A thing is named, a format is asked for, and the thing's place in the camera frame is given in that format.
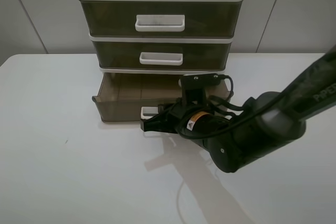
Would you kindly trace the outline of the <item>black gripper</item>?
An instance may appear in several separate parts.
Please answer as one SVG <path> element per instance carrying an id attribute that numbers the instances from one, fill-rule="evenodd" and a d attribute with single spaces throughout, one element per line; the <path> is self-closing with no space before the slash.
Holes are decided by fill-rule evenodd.
<path id="1" fill-rule="evenodd" d="M 184 138 L 198 140 L 220 131 L 229 125 L 229 113 L 222 106 L 227 102 L 211 97 L 206 104 L 190 103 L 187 106 L 178 99 L 176 103 L 159 104 L 158 115 L 141 119 L 143 132 L 178 134 Z"/>

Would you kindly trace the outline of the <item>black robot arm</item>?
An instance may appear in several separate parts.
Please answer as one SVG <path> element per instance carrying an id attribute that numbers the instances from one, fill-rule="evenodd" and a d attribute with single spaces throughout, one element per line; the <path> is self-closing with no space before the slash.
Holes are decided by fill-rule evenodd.
<path id="1" fill-rule="evenodd" d="M 184 75 L 182 95 L 142 119 L 145 132 L 174 133 L 209 152 L 223 172 L 234 173 L 301 138 L 307 119 L 335 105 L 335 50 L 312 63 L 281 92 L 265 92 L 242 106 L 206 95 L 225 74 Z"/>

